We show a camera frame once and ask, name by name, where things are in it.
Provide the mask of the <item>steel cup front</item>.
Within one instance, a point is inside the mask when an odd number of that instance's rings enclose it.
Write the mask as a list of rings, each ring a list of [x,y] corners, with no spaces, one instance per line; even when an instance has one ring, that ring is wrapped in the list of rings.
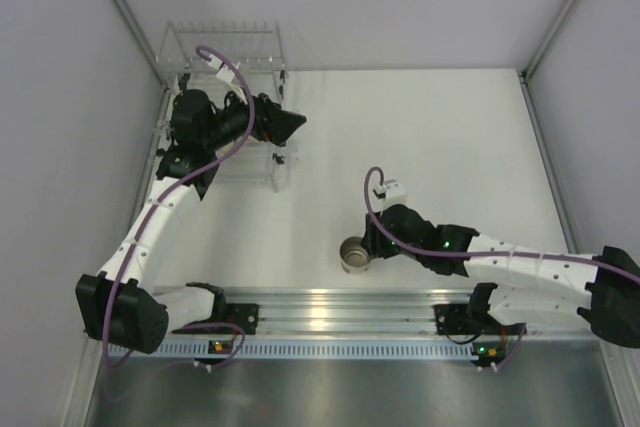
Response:
[[[352,236],[345,239],[339,247],[340,264],[347,274],[360,275],[369,270],[371,257],[361,242],[361,237]]]

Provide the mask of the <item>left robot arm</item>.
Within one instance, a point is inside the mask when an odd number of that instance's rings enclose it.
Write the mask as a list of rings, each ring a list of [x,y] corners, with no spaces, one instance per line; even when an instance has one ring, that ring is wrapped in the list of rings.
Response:
[[[211,187],[222,149],[238,150],[250,138],[283,147],[306,121],[265,93],[246,98],[229,91],[217,107],[203,90],[180,92],[168,122],[169,146],[158,154],[156,178],[143,209],[98,273],[84,274],[76,284],[87,335],[151,354],[170,332],[220,331],[228,319],[221,288],[190,282],[158,294],[158,274],[175,237]]]

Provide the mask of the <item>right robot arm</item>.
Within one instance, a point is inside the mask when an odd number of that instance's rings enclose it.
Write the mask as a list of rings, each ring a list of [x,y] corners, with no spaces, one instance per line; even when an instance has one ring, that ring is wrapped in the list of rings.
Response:
[[[474,282],[467,319],[476,331],[541,323],[639,346],[639,266],[620,248],[544,253],[470,227],[433,225],[404,205],[367,213],[361,245],[372,259],[402,255],[437,275]]]

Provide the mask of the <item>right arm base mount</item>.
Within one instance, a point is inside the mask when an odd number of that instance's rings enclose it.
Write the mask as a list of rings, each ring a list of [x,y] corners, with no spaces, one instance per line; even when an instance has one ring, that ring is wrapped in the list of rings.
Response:
[[[482,328],[471,319],[466,303],[436,304],[433,307],[436,332],[441,336],[479,335]]]

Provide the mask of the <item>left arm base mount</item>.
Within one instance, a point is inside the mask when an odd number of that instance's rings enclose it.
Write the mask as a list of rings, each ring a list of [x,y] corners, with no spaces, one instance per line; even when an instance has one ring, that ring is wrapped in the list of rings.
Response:
[[[260,306],[256,303],[227,303],[222,321],[241,327],[246,335],[255,335]]]

